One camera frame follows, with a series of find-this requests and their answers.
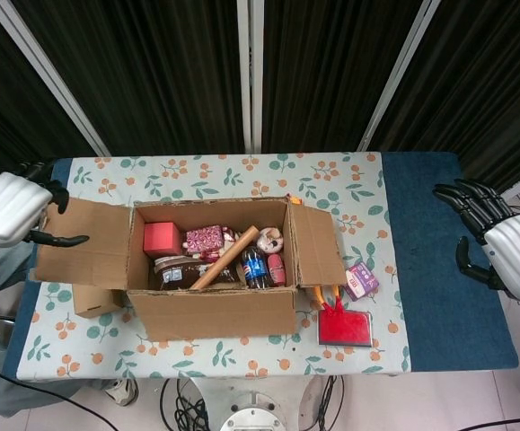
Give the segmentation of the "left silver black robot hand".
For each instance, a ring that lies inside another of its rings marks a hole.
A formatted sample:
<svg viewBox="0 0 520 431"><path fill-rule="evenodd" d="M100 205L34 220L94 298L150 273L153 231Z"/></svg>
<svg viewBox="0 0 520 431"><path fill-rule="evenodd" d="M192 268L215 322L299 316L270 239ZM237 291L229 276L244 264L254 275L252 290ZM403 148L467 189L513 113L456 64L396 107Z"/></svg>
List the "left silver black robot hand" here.
<svg viewBox="0 0 520 431"><path fill-rule="evenodd" d="M50 163L23 163L14 172L0 174L0 248L19 242L70 248L89 240L87 235L56 237L40 230L49 204L62 215L69 203L67 189L48 177L50 169Z"/></svg>

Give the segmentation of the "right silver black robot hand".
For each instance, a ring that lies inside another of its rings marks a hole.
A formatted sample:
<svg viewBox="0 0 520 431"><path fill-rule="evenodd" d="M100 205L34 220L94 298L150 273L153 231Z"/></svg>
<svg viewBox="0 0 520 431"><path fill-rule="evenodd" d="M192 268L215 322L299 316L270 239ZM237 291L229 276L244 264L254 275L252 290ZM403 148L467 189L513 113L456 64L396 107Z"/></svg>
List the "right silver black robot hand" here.
<svg viewBox="0 0 520 431"><path fill-rule="evenodd" d="M476 180L437 184L433 194L459 215L489 260L488 268L472 264L469 241L464 236L455 251L460 271L520 301L520 215L492 187Z"/></svg>

